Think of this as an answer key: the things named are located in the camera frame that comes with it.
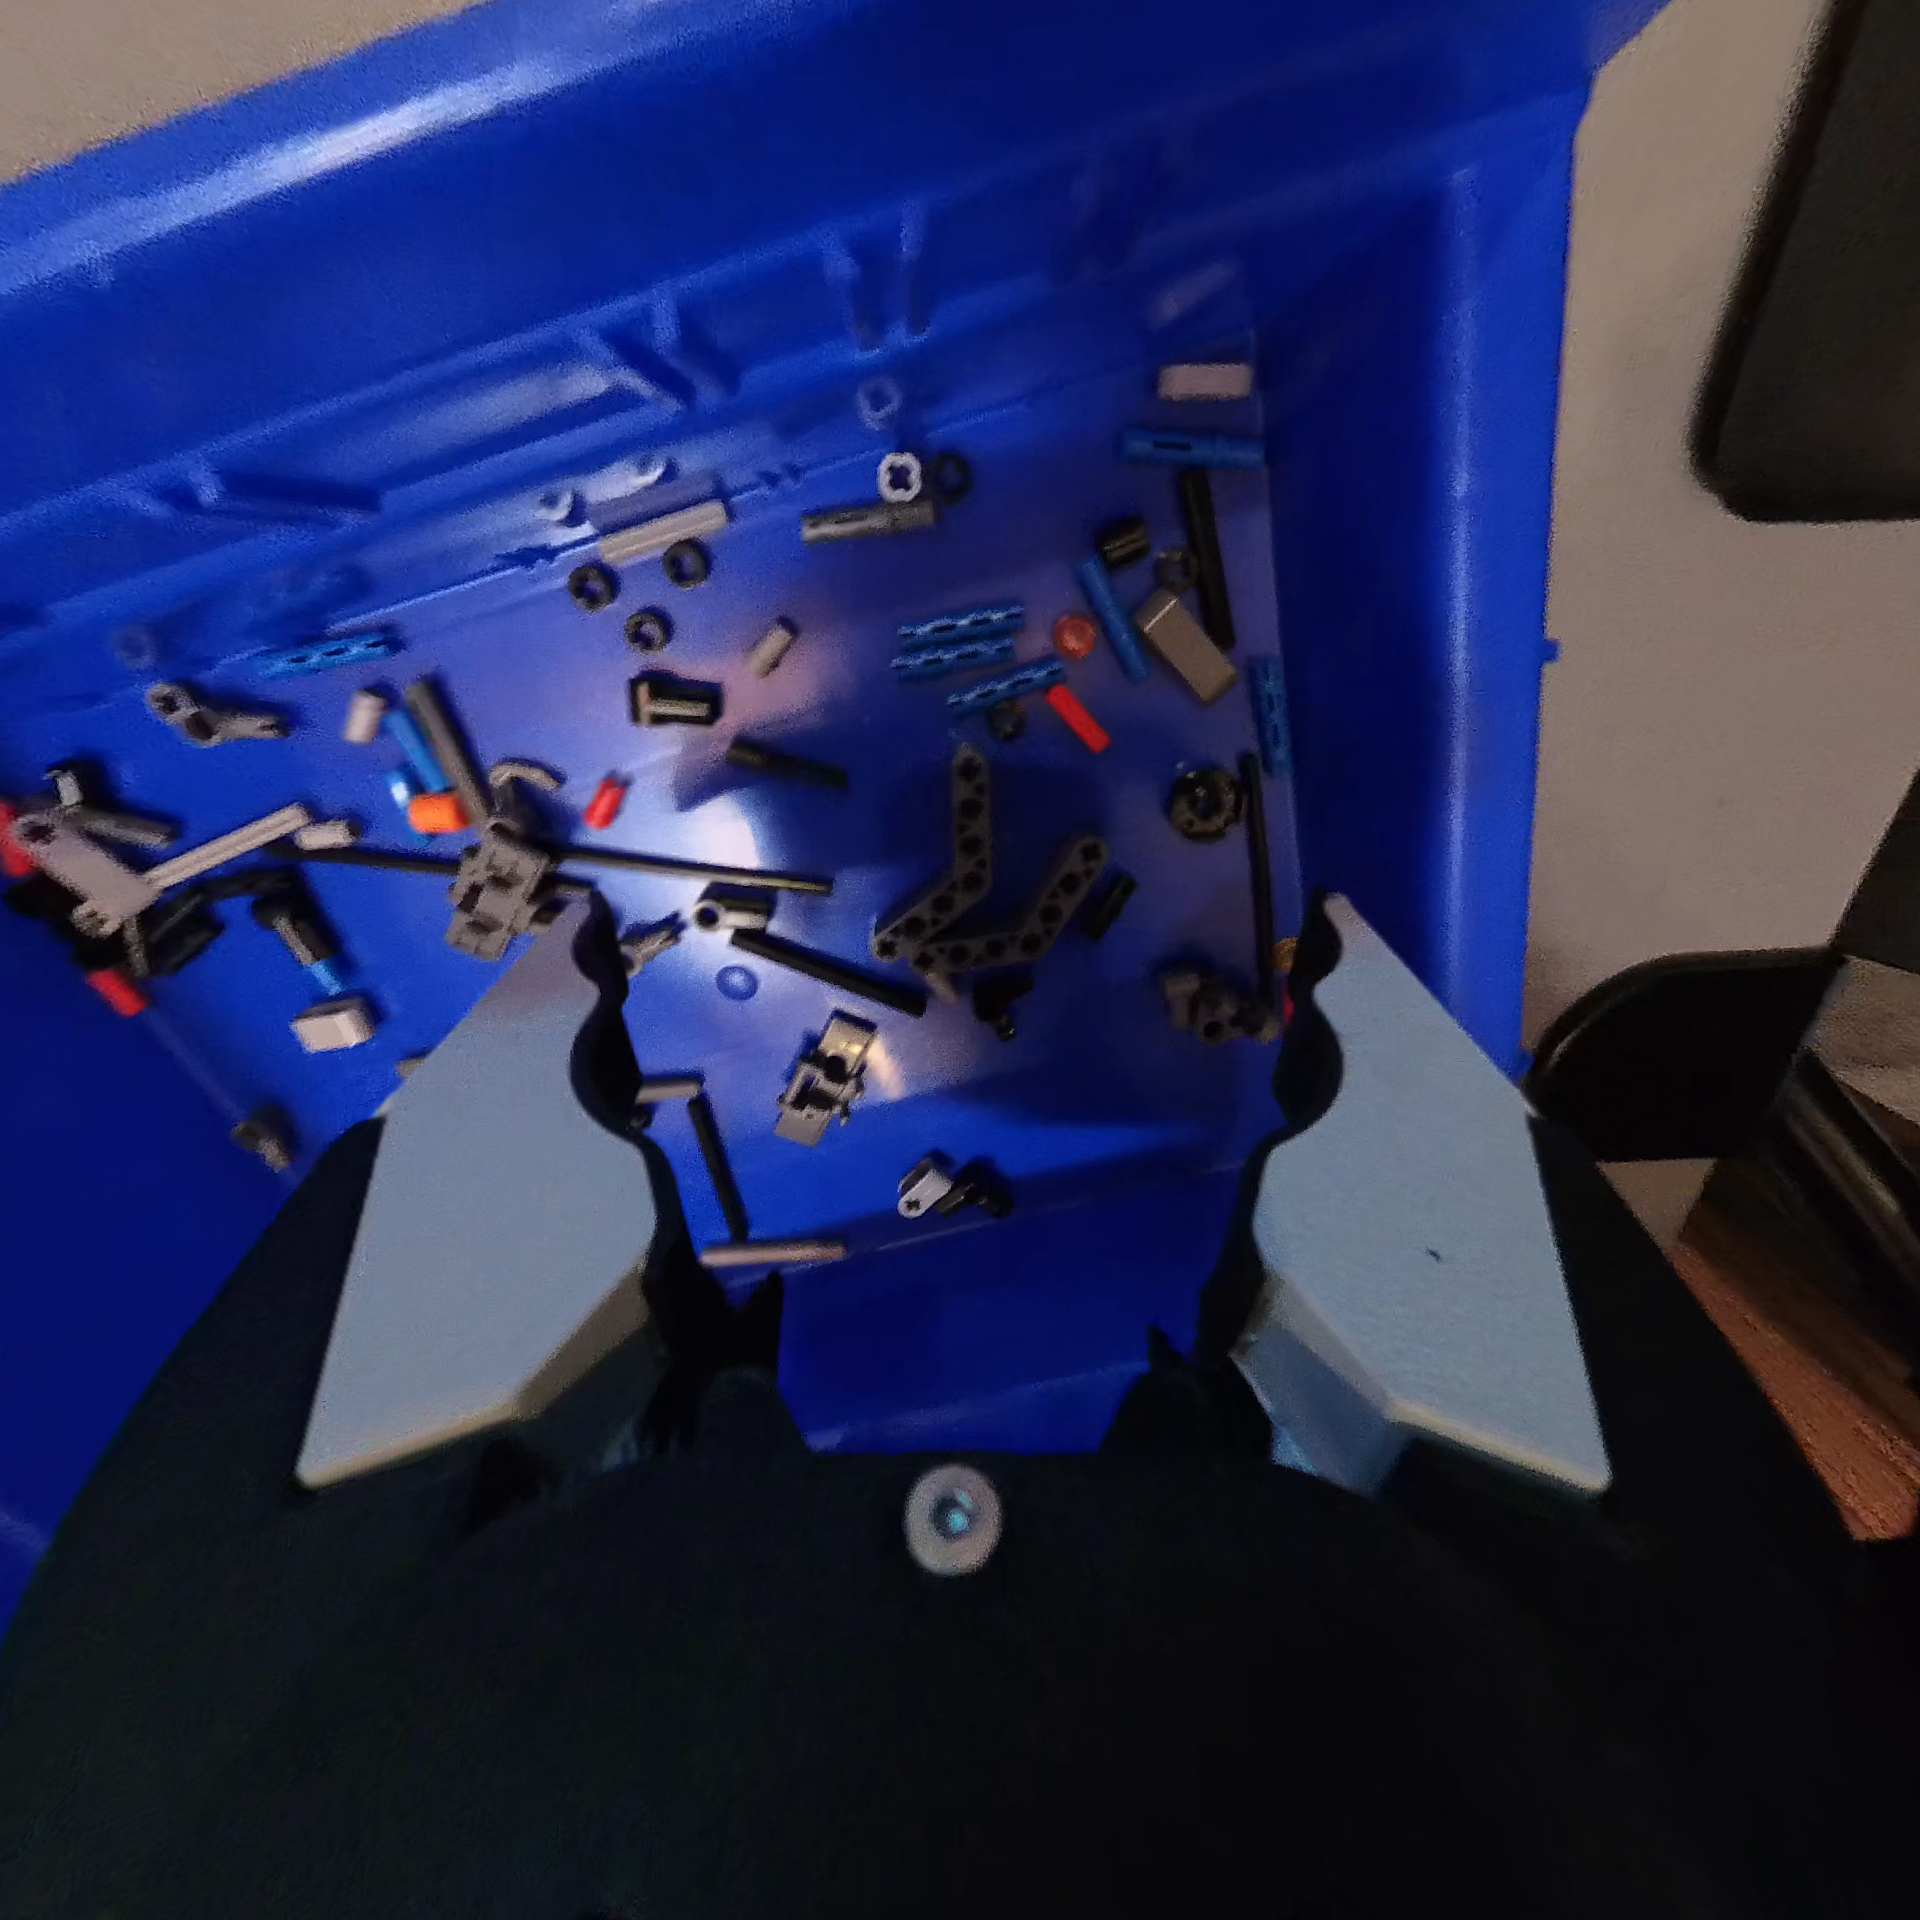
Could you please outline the blue storage bin with tag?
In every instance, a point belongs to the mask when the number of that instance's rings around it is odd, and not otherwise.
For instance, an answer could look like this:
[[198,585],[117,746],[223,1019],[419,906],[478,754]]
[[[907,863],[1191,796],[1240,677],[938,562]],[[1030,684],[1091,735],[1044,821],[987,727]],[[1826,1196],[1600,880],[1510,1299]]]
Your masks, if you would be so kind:
[[[863,962],[938,871],[958,727],[896,625],[1084,605],[1096,532],[1180,538],[1130,429],[1259,439],[1212,475],[1238,658],[1284,664],[1263,789],[1280,931],[1349,897],[1519,1057],[1551,439],[1576,121],[1659,5],[491,5],[4,188],[4,794],[90,761],[187,843],[286,803],[411,835],[358,687],[434,677],[482,763],[550,767],[619,839],[800,871],[788,939]],[[964,461],[934,529],[812,547],[879,455]],[[727,504],[710,575],[619,568],[712,729],[638,729],[602,529]],[[774,1139],[845,999],[687,941],[643,1058],[709,1075],[759,1234],[847,1232],[788,1287],[828,1447],[1082,1451],[1152,1327],[1188,1345],[1271,1048],[1183,1045],[1154,975],[1246,978],[1240,832],[1163,803],[1256,738],[1099,644],[994,753],[1002,893],[1093,828],[1118,931],[1036,967],[1016,1040],[962,989],[877,1018],[869,1096]],[[438,876],[317,871],[380,1027],[303,1055],[308,977],[243,904],[149,1012],[4,911],[4,1623],[181,1333],[310,1163],[503,967]]]

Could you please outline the grey angled holed beam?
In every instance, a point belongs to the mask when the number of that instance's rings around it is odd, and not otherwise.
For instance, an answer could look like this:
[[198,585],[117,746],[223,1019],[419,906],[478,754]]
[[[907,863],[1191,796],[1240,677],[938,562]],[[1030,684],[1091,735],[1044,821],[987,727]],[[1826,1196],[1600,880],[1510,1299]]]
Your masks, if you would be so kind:
[[1059,849],[1036,893],[1008,923],[909,944],[904,962],[924,978],[1030,967],[1055,947],[1067,922],[1088,899],[1093,880],[1107,867],[1107,839],[1079,832]]
[[991,779],[980,747],[948,761],[948,853],[941,868],[875,919],[870,955],[915,967],[991,889]]

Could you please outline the black chair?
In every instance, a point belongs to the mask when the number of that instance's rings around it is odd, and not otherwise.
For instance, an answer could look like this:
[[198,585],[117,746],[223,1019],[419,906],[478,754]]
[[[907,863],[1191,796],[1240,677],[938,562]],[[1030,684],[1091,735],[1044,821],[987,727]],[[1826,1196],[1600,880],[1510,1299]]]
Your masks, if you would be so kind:
[[1916,777],[1916,5],[1664,5],[1575,139],[1528,1040],[1768,1016]]

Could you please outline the blue ridged toy piece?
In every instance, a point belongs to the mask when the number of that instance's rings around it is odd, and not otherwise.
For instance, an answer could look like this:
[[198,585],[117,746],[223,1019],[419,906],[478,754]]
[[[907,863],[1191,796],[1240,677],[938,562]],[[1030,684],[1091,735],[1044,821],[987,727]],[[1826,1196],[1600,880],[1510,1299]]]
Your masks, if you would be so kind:
[[1010,664],[1022,634],[1016,600],[907,619],[896,628],[890,665],[901,684],[939,681]]

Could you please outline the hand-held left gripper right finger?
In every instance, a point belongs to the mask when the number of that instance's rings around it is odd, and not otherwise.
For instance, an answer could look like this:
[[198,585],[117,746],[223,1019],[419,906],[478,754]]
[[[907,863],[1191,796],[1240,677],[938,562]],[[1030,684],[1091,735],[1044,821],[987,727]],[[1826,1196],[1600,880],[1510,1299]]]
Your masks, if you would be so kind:
[[1199,1293],[1228,1450],[1374,1495],[1413,1444],[1568,1498],[1614,1476],[1528,1107],[1342,893],[1307,907],[1280,1129]]

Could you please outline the pile of small toy parts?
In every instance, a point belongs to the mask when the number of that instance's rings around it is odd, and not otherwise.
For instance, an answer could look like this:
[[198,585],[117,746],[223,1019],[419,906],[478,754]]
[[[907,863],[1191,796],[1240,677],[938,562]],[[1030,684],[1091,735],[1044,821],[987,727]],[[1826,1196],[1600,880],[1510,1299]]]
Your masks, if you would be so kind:
[[[941,1257],[991,1280],[1212,1261],[1277,1123],[1250,897],[1256,708],[1140,631],[1272,641],[1271,357],[1250,340],[984,388],[911,368],[709,395],[614,344],[560,442],[317,452],[317,568],[187,608],[151,665],[4,684],[4,1307],[202,1293],[280,1185],[400,1090],[572,900],[611,911],[694,1241],[892,1247],[958,1168]],[[896,628],[1023,604],[1004,665],[924,684]],[[943,864],[952,747],[991,779],[1008,923],[1079,832],[1108,867],[1030,967],[924,978],[875,919]]]

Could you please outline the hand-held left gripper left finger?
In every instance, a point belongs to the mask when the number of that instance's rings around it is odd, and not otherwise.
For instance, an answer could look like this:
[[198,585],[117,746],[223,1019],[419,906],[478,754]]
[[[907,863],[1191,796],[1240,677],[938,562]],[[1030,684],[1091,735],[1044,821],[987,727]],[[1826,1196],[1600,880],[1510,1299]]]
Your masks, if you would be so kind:
[[646,1289],[690,1264],[636,1128],[631,992],[572,900],[390,1100],[295,1474],[326,1491],[506,1431],[597,1453],[664,1380]]

